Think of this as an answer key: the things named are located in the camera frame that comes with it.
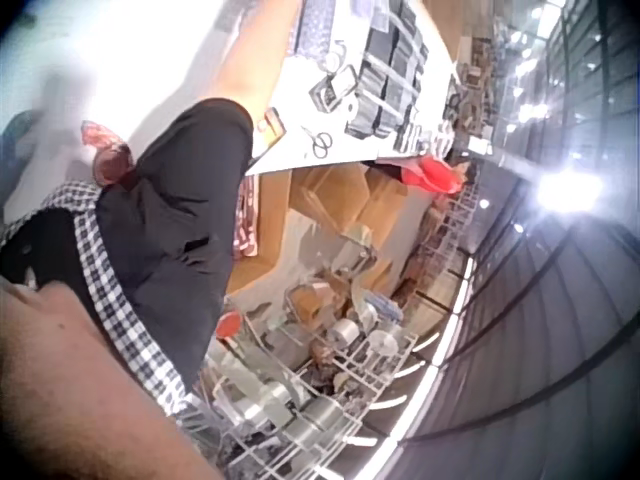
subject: red object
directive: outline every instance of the red object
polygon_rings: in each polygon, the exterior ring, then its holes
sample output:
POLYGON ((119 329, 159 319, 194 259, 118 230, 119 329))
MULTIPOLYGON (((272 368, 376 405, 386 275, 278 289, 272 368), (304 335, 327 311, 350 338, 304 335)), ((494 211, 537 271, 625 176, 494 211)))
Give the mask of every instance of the red object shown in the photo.
POLYGON ((418 164, 422 175, 407 168, 402 169, 402 182, 406 185, 420 187, 434 193, 458 193, 462 190, 462 181, 453 169, 444 162, 425 155, 418 164))
POLYGON ((216 337, 221 339, 233 337, 241 328, 242 316, 238 312, 227 312, 218 320, 216 337))
POLYGON ((133 157, 127 144, 107 127, 84 121, 80 127, 82 143, 97 149, 93 159, 93 178, 100 187, 112 185, 133 170, 133 157))

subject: white table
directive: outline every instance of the white table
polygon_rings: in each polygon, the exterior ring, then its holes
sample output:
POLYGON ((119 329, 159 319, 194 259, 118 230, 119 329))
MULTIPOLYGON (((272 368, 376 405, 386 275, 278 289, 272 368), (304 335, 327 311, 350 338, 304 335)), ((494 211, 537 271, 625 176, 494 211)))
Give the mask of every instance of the white table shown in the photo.
MULTIPOLYGON (((429 49, 422 91, 416 101, 419 109, 416 120, 423 129, 429 130, 436 128, 442 119, 454 68, 440 33, 424 5, 418 0, 411 3, 417 14, 417 26, 429 49)), ((347 45, 345 65, 352 65, 359 72, 369 25, 349 15, 349 2, 339 1, 337 8, 332 41, 342 40, 347 45)), ((374 136, 359 140, 344 133, 347 113, 343 108, 338 107, 331 114, 321 113, 315 108, 309 90, 325 75, 313 61, 304 58, 286 59, 271 104, 278 110, 287 134, 249 170, 249 175, 296 167, 374 160, 379 156, 399 156, 393 150, 395 134, 384 140, 374 136), (314 134, 327 132, 333 137, 333 147, 327 158, 318 159, 313 155, 312 141, 300 128, 302 126, 314 134)))

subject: person in red shirt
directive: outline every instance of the person in red shirt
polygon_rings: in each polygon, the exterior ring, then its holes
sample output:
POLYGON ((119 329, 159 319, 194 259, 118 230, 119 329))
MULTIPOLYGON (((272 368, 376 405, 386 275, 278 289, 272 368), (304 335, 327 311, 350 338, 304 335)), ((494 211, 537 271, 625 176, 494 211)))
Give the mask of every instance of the person in red shirt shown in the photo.
POLYGON ((468 160, 451 167, 432 155, 424 155, 406 159, 378 159, 365 164, 405 185, 432 193, 453 195, 460 192, 465 184, 475 181, 475 168, 468 160))

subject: red lid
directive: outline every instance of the red lid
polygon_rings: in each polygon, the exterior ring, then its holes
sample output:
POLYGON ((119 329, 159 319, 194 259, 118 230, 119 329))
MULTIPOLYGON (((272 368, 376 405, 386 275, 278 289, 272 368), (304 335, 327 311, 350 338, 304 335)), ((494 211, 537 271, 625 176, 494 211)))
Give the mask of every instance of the red lid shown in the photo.
POLYGON ((240 331, 240 328, 242 328, 242 315, 235 311, 227 312, 218 320, 216 337, 223 339, 233 337, 240 331))

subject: person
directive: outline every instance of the person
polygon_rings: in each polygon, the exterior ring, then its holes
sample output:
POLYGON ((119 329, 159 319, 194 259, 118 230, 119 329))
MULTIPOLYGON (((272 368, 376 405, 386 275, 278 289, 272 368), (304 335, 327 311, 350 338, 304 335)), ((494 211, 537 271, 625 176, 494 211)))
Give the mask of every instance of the person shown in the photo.
POLYGON ((220 478, 164 416, 181 409, 222 311, 253 124, 300 5, 263 0, 206 94, 120 181, 62 185, 7 225, 3 434, 45 473, 220 478), (37 291, 16 286, 30 276, 37 291))
POLYGON ((469 160, 462 160, 454 166, 449 166, 432 155, 381 158, 363 163, 405 185, 446 195, 459 193, 465 185, 473 184, 476 177, 476 166, 469 160))

